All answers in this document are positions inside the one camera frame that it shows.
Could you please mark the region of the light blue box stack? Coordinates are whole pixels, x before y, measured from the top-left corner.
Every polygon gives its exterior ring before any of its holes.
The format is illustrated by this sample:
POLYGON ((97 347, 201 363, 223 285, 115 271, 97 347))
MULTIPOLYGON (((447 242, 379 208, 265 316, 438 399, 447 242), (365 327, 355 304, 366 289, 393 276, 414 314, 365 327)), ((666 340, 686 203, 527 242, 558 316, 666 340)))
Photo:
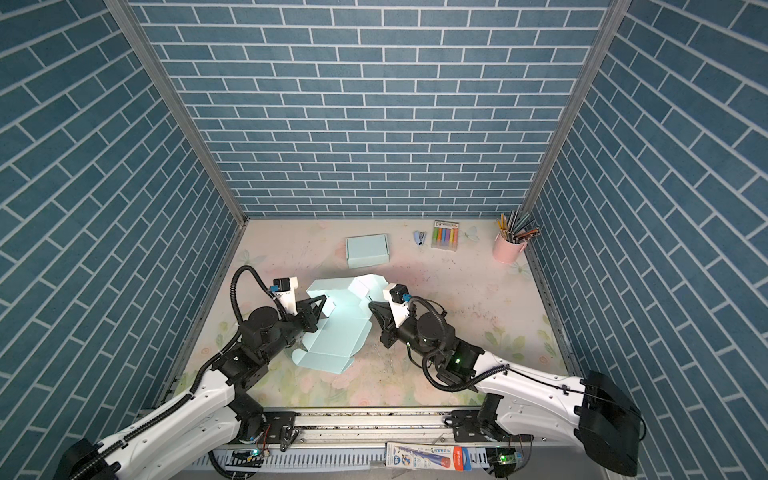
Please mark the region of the light blue box stack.
POLYGON ((295 365, 333 374, 345 372, 363 347, 372 328, 371 301, 383 301, 387 280, 380 275, 315 280, 307 289, 311 297, 324 295, 318 330, 302 337, 294 350, 295 365))

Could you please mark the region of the light blue paper box sheet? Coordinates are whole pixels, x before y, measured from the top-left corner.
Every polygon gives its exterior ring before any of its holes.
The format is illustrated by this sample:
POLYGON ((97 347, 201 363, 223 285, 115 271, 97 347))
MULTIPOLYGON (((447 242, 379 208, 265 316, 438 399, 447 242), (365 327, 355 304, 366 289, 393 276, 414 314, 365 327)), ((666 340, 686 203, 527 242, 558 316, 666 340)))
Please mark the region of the light blue paper box sheet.
POLYGON ((386 234, 349 237, 345 239, 345 247, 349 269, 382 265, 390 260, 386 234))

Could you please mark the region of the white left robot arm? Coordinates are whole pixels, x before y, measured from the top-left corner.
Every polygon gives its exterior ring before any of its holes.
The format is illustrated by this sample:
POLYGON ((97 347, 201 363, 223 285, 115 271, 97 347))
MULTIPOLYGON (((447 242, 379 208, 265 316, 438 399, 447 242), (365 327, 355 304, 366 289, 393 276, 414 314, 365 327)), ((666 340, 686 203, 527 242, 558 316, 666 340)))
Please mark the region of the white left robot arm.
POLYGON ((262 443, 273 430, 248 392, 272 359, 316 331, 325 301, 318 296, 289 310, 281 305, 254 310, 187 390, 109 437, 76 442, 62 455, 55 478, 169 479, 233 440, 262 443))

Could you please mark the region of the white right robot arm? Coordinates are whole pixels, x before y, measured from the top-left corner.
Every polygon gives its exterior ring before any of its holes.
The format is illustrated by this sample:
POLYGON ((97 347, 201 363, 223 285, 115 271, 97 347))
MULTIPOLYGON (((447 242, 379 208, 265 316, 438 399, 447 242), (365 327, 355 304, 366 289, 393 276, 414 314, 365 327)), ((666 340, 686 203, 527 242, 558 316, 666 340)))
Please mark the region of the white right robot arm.
POLYGON ((505 360, 457 337, 446 311, 422 297, 368 307, 381 343, 405 344, 432 387, 482 394, 474 421, 484 437, 510 443, 531 435, 570 443, 609 471, 637 475, 647 427, 634 401, 608 376, 559 376, 505 360))

